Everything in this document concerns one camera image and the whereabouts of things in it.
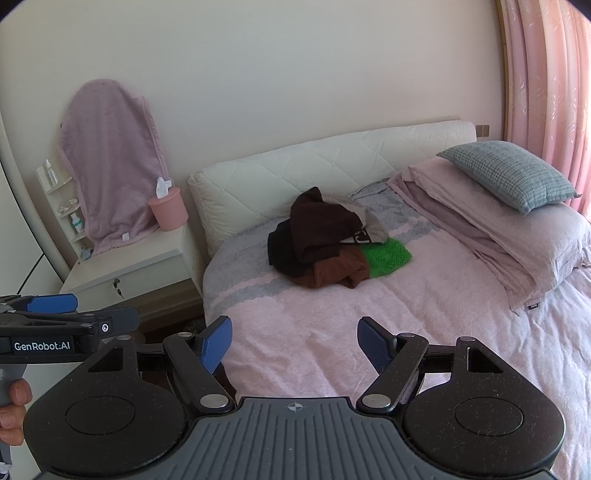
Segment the hand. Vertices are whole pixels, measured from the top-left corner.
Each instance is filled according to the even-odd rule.
[[[8,389],[11,405],[0,408],[0,440],[7,445],[22,445],[22,421],[25,419],[25,405],[33,399],[31,387],[26,380],[20,379],[12,383]]]

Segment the screw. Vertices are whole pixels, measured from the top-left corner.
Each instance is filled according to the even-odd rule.
[[[374,408],[376,410],[380,408],[389,407],[392,403],[389,397],[386,395],[382,395],[379,393],[372,393],[369,395],[364,396],[361,399],[361,402],[368,408]]]
[[[200,402],[206,408],[224,408],[228,405],[229,400],[225,395],[210,393],[209,395],[202,396]]]

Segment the curtain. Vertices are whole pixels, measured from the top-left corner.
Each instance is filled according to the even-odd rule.
[[[591,218],[591,23],[566,0],[501,0],[507,47],[507,140],[546,160],[582,194]]]

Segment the pink tissue holder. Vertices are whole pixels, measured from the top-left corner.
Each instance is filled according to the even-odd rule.
[[[170,188],[168,195],[164,198],[150,198],[148,205],[154,212],[160,228],[164,231],[175,230],[187,223],[189,219],[189,214],[178,187]]]

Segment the plaid pillow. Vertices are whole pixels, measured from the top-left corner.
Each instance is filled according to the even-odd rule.
[[[580,197],[558,170],[510,142],[467,143],[437,156],[452,162],[523,215],[549,203]]]

